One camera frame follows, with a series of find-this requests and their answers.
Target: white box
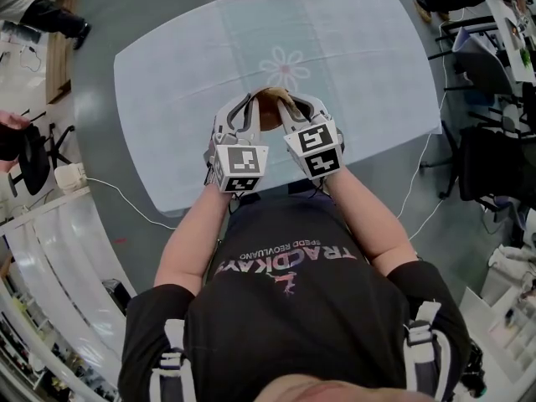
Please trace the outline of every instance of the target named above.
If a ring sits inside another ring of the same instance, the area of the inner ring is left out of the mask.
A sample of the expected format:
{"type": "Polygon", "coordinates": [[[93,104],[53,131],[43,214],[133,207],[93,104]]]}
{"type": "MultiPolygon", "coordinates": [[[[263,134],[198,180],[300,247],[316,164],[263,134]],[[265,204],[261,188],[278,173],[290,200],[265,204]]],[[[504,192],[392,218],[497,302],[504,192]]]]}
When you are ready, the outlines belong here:
{"type": "Polygon", "coordinates": [[[268,146],[218,145],[214,172],[220,192],[250,192],[265,175],[268,146]]]}

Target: wooden board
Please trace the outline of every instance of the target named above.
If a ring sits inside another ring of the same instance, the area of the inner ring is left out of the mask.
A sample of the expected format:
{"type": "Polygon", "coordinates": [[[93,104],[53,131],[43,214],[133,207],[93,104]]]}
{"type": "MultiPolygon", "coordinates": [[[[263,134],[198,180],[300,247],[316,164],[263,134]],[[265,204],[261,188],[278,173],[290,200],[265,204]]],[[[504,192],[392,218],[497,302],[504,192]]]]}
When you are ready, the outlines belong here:
{"type": "MultiPolygon", "coordinates": [[[[56,0],[65,9],[74,12],[76,0],[56,0]]],[[[70,93],[72,43],[61,33],[49,34],[47,48],[46,100],[55,103],[70,93]]]]}

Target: black t-shirt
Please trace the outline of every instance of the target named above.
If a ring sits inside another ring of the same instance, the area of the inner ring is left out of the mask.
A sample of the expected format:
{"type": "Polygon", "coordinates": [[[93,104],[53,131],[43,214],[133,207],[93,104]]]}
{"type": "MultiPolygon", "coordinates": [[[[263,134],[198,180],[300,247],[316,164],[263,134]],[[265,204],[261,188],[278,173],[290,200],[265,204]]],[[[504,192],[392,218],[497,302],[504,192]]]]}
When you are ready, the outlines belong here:
{"type": "Polygon", "coordinates": [[[119,379],[126,402],[148,400],[152,368],[169,349],[169,318],[186,321],[201,402],[250,401],[286,374],[405,388],[404,325],[432,300],[441,303],[434,326],[451,341],[454,388],[470,340],[432,264],[381,276],[335,206],[316,198],[265,200],[236,213],[197,297],[166,285],[131,301],[119,379]]]}

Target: desk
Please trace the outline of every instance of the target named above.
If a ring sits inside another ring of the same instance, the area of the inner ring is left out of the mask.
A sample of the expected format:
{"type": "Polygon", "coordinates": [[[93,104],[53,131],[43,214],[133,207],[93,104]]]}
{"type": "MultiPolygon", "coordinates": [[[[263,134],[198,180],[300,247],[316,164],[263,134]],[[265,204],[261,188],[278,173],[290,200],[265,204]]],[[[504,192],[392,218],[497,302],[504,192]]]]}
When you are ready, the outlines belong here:
{"type": "Polygon", "coordinates": [[[509,33],[509,28],[506,24],[505,18],[510,19],[514,24],[518,24],[516,15],[511,8],[509,8],[503,0],[486,0],[492,15],[480,18],[472,18],[464,21],[458,21],[454,23],[448,23],[445,25],[442,30],[446,34],[443,38],[438,38],[437,40],[442,39],[453,39],[455,35],[451,33],[454,28],[460,27],[469,27],[473,25],[482,25],[482,24],[494,24],[492,26],[486,26],[482,28],[474,28],[467,30],[469,33],[485,33],[490,30],[498,30],[502,42],[504,43],[504,48],[507,51],[508,59],[510,62],[510,68],[512,69],[513,79],[517,82],[536,82],[536,76],[534,75],[534,70],[532,64],[525,67],[523,61],[521,60],[521,54],[519,50],[516,50],[513,47],[512,38],[509,33]]]}
{"type": "MultiPolygon", "coordinates": [[[[399,0],[218,0],[138,39],[114,68],[132,161],[167,216],[199,194],[218,109],[263,85],[320,98],[345,135],[346,164],[440,125],[430,66],[399,0]]],[[[303,178],[283,135],[263,133],[271,150],[260,189],[303,178]]]]}
{"type": "Polygon", "coordinates": [[[516,19],[513,10],[504,4],[503,0],[486,0],[486,3],[489,10],[492,12],[497,29],[501,34],[504,48],[506,49],[508,59],[510,60],[510,68],[512,69],[513,78],[517,82],[536,82],[533,65],[529,64],[525,67],[521,60],[519,50],[513,47],[512,37],[505,20],[505,18],[508,18],[515,25],[518,24],[518,20],[516,19]]]}

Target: white cable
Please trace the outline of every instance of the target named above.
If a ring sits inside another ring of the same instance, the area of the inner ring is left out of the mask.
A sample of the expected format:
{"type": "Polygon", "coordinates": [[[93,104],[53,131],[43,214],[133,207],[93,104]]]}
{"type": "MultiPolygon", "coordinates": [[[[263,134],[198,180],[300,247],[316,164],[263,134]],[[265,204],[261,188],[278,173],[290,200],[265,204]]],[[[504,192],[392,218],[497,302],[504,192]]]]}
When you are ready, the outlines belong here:
{"type": "Polygon", "coordinates": [[[426,144],[425,144],[425,148],[422,150],[422,153],[420,154],[420,157],[419,157],[419,163],[417,164],[417,169],[415,170],[415,172],[413,173],[413,177],[411,178],[411,182],[410,182],[410,190],[408,191],[408,194],[405,196],[404,198],[404,202],[402,203],[402,209],[400,210],[400,213],[397,217],[397,219],[402,215],[402,213],[404,212],[404,207],[405,207],[405,204],[406,202],[408,201],[408,198],[410,197],[410,193],[411,193],[411,189],[413,188],[413,181],[415,180],[415,177],[417,176],[417,173],[419,172],[419,169],[420,169],[420,161],[422,161],[422,157],[425,155],[425,152],[426,152],[426,148],[428,147],[428,142],[430,141],[430,137],[432,137],[432,133],[428,134],[428,138],[426,139],[426,144]]]}
{"type": "Polygon", "coordinates": [[[37,58],[39,60],[39,67],[37,69],[32,69],[30,66],[28,65],[23,65],[23,53],[24,51],[26,50],[26,45],[24,45],[23,47],[23,50],[20,51],[20,53],[18,54],[18,64],[23,68],[23,69],[28,69],[30,70],[31,72],[33,73],[37,73],[39,70],[41,70],[41,64],[43,63],[43,61],[41,60],[41,58],[39,58],[39,56],[37,55],[37,51],[32,48],[31,46],[29,47],[30,48],[30,51],[35,54],[35,58],[37,58]]]}
{"type": "Polygon", "coordinates": [[[128,199],[126,199],[126,196],[123,195],[123,192],[121,192],[121,190],[117,186],[114,186],[111,183],[103,182],[102,180],[99,180],[98,178],[86,178],[86,179],[87,180],[92,180],[93,182],[98,182],[98,183],[105,184],[106,186],[109,186],[110,188],[114,188],[123,197],[123,199],[125,201],[127,201],[129,203],[129,205],[133,209],[135,209],[150,224],[157,224],[158,226],[163,226],[164,228],[168,228],[168,229],[171,229],[171,230],[176,229],[176,228],[173,228],[171,226],[167,226],[166,224],[161,224],[160,222],[155,222],[154,220],[150,220],[145,214],[143,214],[140,210],[138,210],[138,208],[133,203],[131,203],[128,199]]]}
{"type": "Polygon", "coordinates": [[[441,203],[445,201],[444,199],[442,199],[439,203],[437,203],[434,211],[432,212],[432,214],[430,216],[428,216],[426,218],[426,220],[422,223],[422,225],[420,226],[420,228],[417,230],[417,232],[415,232],[413,235],[410,236],[410,241],[425,227],[426,223],[432,218],[432,216],[434,215],[434,213],[437,211],[437,209],[439,208],[439,206],[441,205],[441,203]]]}
{"type": "MultiPolygon", "coordinates": [[[[465,16],[466,14],[466,9],[464,8],[462,11],[461,11],[461,17],[460,19],[457,19],[455,21],[452,21],[453,23],[458,23],[460,22],[463,17],[465,16]]],[[[439,26],[439,36],[442,37],[443,34],[441,33],[441,27],[443,27],[443,25],[445,25],[446,23],[449,23],[450,21],[444,21],[443,23],[440,24],[439,26]]],[[[439,41],[439,48],[441,50],[441,52],[443,52],[443,45],[442,45],[442,41],[440,40],[439,41]]],[[[442,60],[443,60],[443,72],[445,73],[445,88],[448,88],[448,76],[446,74],[446,67],[445,67],[445,55],[443,55],[442,57],[442,60]]],[[[440,112],[440,116],[441,116],[441,110],[443,109],[443,105],[445,104],[445,98],[446,98],[446,91],[445,93],[443,94],[443,98],[441,99],[441,103],[440,103],[440,106],[439,106],[439,112],[440,112]]],[[[428,143],[430,142],[430,137],[431,137],[432,133],[428,134],[428,138],[426,138],[426,144],[425,144],[425,148],[422,150],[422,153],[420,154],[420,157],[419,157],[419,162],[417,163],[417,169],[415,170],[415,172],[413,173],[413,176],[411,178],[411,182],[410,182],[410,190],[408,191],[407,195],[405,196],[404,198],[404,202],[402,203],[402,208],[400,210],[400,213],[399,215],[397,216],[397,218],[399,219],[400,216],[402,215],[402,213],[404,212],[404,208],[405,208],[405,204],[406,202],[408,201],[408,198],[410,197],[411,195],[411,189],[413,188],[413,181],[415,180],[415,177],[417,176],[417,173],[419,172],[419,169],[420,169],[420,162],[422,160],[422,157],[425,155],[425,152],[426,152],[426,149],[428,148],[428,143]]],[[[419,232],[421,229],[424,228],[426,222],[428,222],[430,220],[430,218],[434,215],[434,213],[437,211],[437,209],[439,208],[439,206],[441,205],[441,203],[445,201],[444,199],[442,199],[435,207],[434,211],[431,213],[430,216],[428,216],[426,218],[426,220],[424,221],[424,223],[420,226],[419,230],[417,232],[415,232],[413,235],[411,235],[410,237],[410,240],[412,240],[419,232]]]]}

